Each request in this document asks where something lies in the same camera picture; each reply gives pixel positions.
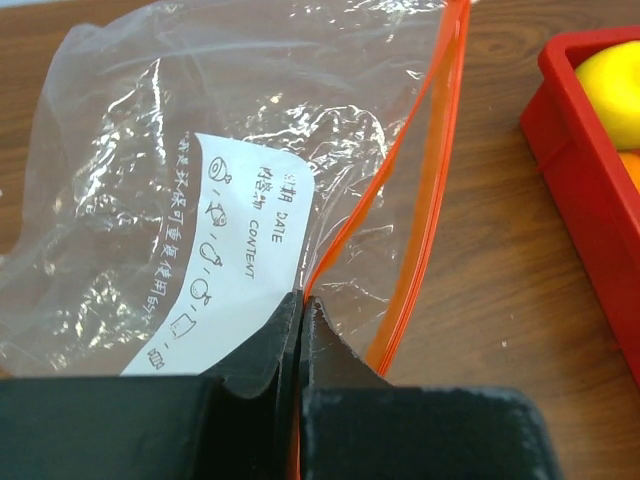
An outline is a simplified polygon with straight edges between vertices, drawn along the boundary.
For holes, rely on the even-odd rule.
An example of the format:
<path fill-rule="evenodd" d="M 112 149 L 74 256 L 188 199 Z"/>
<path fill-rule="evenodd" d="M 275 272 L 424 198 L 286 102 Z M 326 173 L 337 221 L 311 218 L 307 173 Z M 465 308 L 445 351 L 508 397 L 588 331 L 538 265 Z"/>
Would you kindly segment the yellow green mango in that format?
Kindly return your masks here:
<path fill-rule="evenodd" d="M 639 41 L 605 48 L 575 73 L 616 149 L 638 150 Z"/>

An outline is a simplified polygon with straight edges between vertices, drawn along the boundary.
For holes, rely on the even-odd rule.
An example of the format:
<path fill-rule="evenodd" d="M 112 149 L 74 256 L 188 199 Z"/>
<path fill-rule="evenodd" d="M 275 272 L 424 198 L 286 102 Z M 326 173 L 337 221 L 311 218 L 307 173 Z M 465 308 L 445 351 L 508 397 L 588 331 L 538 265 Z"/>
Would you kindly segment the orange peach fruit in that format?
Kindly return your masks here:
<path fill-rule="evenodd" d="M 619 152 L 619 158 L 637 191 L 640 191 L 640 155 L 636 152 Z"/>

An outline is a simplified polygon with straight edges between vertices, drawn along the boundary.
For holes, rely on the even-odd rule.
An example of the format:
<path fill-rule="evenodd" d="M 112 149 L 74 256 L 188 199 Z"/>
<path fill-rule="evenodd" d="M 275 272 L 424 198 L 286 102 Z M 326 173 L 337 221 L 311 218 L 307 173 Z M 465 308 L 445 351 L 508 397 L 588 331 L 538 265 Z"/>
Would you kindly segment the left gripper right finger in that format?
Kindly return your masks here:
<path fill-rule="evenodd" d="M 303 479 L 560 479 L 543 417 L 497 386 L 393 386 L 309 299 L 301 336 Z"/>

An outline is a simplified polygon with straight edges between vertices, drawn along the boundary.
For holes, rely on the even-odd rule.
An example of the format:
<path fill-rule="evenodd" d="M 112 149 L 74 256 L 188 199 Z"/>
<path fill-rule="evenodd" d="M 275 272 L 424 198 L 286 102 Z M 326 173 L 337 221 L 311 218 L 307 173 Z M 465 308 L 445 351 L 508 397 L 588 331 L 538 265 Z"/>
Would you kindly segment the clear zip top bag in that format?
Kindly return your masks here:
<path fill-rule="evenodd" d="M 419 293 L 467 1 L 156 1 L 74 26 L 1 260 L 15 377 L 198 374 L 289 292 L 383 373 Z"/>

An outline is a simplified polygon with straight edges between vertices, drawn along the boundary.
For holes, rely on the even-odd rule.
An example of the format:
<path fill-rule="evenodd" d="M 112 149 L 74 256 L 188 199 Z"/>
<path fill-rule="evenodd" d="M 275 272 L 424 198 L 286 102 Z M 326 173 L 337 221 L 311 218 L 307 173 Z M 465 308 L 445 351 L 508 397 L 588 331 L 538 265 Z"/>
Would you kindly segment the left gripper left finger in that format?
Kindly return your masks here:
<path fill-rule="evenodd" d="M 266 324 L 199 375 L 9 379 L 5 479 L 283 479 L 303 313 Z"/>

